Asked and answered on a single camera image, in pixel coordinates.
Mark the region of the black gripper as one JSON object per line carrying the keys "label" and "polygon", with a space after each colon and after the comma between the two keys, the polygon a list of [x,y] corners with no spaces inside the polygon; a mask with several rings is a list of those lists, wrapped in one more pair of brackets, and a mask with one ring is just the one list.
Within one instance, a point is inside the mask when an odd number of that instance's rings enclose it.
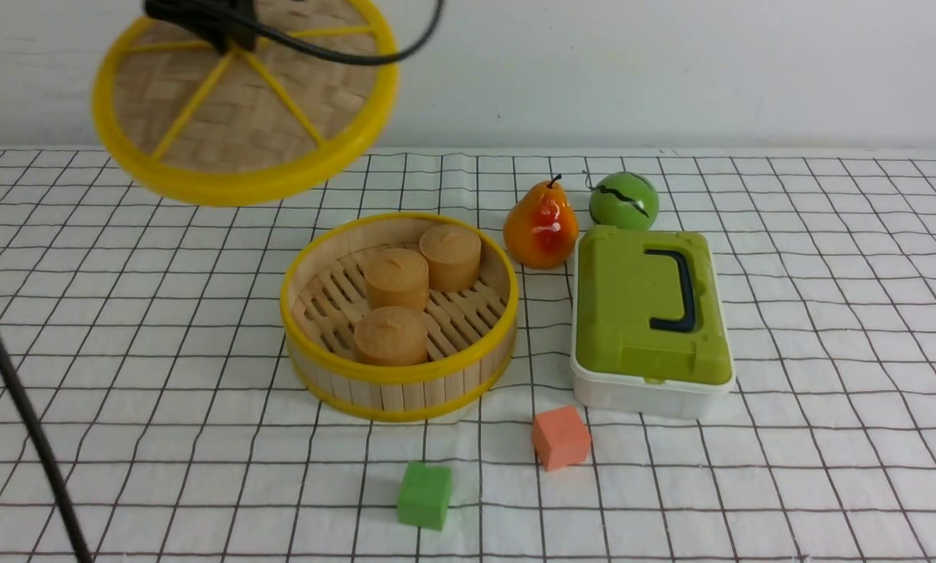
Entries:
{"label": "black gripper", "polygon": [[218,9],[253,23],[258,21],[253,1],[145,1],[147,17],[177,25],[210,44],[217,53],[227,54],[231,46],[249,52],[256,49],[256,32],[217,13]]}

